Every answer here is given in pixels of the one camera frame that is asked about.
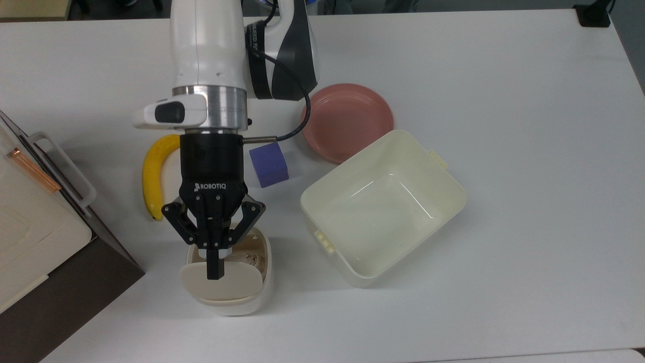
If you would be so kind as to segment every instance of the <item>white plastic container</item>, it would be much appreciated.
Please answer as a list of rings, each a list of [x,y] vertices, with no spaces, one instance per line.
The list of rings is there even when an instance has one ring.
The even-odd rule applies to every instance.
[[[242,260],[260,258],[252,265]],[[179,270],[181,283],[198,302],[216,313],[235,316],[258,310],[270,295],[272,257],[269,239],[257,228],[233,245],[233,253],[224,259],[224,277],[206,278],[206,260],[195,245],[188,248],[186,265]]]
[[[355,287],[367,287],[466,205],[433,152],[394,130],[301,197],[309,231]]]

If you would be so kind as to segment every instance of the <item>yellow banana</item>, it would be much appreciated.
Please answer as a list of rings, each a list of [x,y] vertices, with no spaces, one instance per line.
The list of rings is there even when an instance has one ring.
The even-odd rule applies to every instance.
[[[161,220],[161,207],[163,206],[163,193],[161,192],[161,167],[173,151],[179,148],[179,135],[171,134],[157,140],[146,158],[143,160],[141,181],[143,185],[143,200],[152,218]]]

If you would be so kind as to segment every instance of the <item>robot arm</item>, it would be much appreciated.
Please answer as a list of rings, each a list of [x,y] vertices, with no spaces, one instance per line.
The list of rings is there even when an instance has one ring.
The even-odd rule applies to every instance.
[[[303,89],[310,92],[317,84],[315,41],[304,1],[279,4],[278,23],[254,23],[245,36],[239,0],[173,0],[173,96],[145,107],[143,116],[135,118],[137,127],[184,130],[179,197],[162,213],[187,244],[206,249],[210,280],[224,276],[223,259],[231,246],[265,210],[264,204],[248,195],[244,183],[245,139],[238,132],[248,128],[248,93],[299,100]],[[283,67],[295,74],[300,85]],[[275,141],[275,137],[259,139]],[[231,218],[240,208],[243,219],[230,229]]]

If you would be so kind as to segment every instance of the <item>container handle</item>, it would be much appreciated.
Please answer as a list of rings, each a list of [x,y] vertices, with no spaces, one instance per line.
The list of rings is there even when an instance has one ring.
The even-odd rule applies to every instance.
[[[316,231],[313,235],[316,236],[316,239],[327,250],[328,254],[336,252],[336,247],[333,246],[332,241],[329,241],[329,238],[321,230]]]
[[[65,163],[67,163],[69,168],[71,168],[77,174],[78,178],[85,184],[87,195],[83,199],[79,200],[72,192],[70,192],[69,194],[70,197],[72,197],[72,199],[76,202],[76,204],[78,204],[78,206],[80,206],[80,208],[82,208],[83,211],[88,214],[85,208],[87,208],[96,199],[96,189],[94,189],[94,186],[90,184],[90,181],[85,178],[85,175],[81,173],[79,168],[74,165],[74,162],[70,159],[70,157],[65,154],[65,151],[63,151],[62,148],[49,137],[48,134],[39,131],[29,136],[27,138],[27,141],[35,146],[38,141],[43,139],[46,139],[47,141],[49,141],[49,143],[52,144],[54,151],[61,157],[61,159],[63,159],[63,161],[65,161]]]
[[[439,166],[441,166],[443,169],[447,169],[447,168],[448,168],[448,164],[446,164],[446,162],[445,162],[445,161],[443,161],[443,160],[439,157],[439,155],[437,155],[437,153],[436,153],[436,152],[434,152],[434,151],[430,150],[430,151],[428,151],[428,154],[430,154],[430,156],[432,156],[432,158],[437,162],[437,164],[439,164]]]

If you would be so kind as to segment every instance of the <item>white table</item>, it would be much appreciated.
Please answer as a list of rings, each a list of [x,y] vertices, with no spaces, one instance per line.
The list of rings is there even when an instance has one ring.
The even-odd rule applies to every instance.
[[[628,349],[585,351],[564,354],[523,355],[519,357],[449,360],[434,363],[643,363],[645,358]]]
[[[0,24],[0,109],[59,140],[147,275],[49,362],[414,362],[645,346],[645,99],[613,27],[573,10],[314,17],[319,87],[360,83],[435,150],[466,208],[371,289],[307,234],[300,194],[333,165],[301,136],[267,204],[275,291],[214,316],[182,290],[186,246],[151,221],[130,114],[172,86],[168,20]],[[249,135],[302,103],[252,101]],[[176,160],[167,175],[177,183]]]

